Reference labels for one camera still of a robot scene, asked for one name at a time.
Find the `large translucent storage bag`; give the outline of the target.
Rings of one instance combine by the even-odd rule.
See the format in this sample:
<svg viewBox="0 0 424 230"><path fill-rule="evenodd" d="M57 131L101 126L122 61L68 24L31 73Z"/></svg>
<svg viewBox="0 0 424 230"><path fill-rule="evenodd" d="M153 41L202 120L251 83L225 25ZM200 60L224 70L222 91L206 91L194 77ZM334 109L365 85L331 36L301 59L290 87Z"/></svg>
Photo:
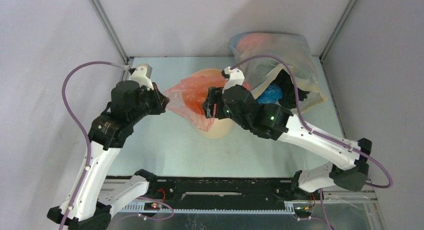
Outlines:
<svg viewBox="0 0 424 230"><path fill-rule="evenodd" d="M281 70L298 88L301 112L326 101L318 82L309 44L304 36L279 33L243 33L232 37L229 48L241 63L245 81L254 98L273 83Z"/></svg>

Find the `beige plastic trash bin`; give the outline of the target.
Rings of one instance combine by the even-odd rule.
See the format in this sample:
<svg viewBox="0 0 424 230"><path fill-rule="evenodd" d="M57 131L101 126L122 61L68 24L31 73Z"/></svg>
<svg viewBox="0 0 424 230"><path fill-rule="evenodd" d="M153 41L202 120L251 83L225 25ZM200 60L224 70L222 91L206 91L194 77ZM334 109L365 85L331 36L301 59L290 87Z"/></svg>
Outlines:
<svg viewBox="0 0 424 230"><path fill-rule="evenodd" d="M191 75L192 77L206 76L206 77L222 77L220 69L203 69ZM216 119L208 132L196 129L197 132L209 139L218 139L227 135L233 127L233 122L230 119Z"/></svg>

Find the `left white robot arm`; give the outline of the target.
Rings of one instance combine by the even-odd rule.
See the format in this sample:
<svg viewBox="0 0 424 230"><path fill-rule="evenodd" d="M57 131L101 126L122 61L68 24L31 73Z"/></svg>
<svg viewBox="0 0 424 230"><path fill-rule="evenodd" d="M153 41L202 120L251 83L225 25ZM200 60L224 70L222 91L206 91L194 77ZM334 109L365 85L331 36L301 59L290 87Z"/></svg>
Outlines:
<svg viewBox="0 0 424 230"><path fill-rule="evenodd" d="M134 132L134 126L148 115L166 111L169 98L155 82L126 80L111 91L111 101L95 118L85 139L87 152L80 177L69 196L47 212L47 218L68 229L107 229L119 207L143 195L156 196L158 184L136 174L112 195L100 196L109 168Z"/></svg>

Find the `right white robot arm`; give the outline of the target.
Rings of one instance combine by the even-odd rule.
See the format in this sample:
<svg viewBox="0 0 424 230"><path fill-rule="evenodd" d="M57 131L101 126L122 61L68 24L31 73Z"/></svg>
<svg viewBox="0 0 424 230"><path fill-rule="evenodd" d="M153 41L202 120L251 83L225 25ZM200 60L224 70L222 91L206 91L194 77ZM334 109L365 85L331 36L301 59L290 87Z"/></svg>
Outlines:
<svg viewBox="0 0 424 230"><path fill-rule="evenodd" d="M303 199L320 188L338 186L360 191L368 179L369 165L363 154L370 154L372 142L345 140L303 125L296 114L277 104L259 104L244 86L228 89L210 87L202 104L208 119L231 119L253 135L299 146L328 162L312 170L299 170L292 178L291 193Z"/></svg>

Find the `red plastic trash bag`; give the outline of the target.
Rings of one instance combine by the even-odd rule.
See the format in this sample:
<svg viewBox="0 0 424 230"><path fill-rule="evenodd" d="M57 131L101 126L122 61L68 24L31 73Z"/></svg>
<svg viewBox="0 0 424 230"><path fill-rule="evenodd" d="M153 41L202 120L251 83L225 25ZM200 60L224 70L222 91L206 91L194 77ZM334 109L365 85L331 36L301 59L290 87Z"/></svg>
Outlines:
<svg viewBox="0 0 424 230"><path fill-rule="evenodd" d="M197 129L208 132L214 120L205 117L202 104L207 99L210 87L223 87L226 82L227 80L222 76L198 76L182 79L174 87L163 92L169 98L166 109L188 120Z"/></svg>

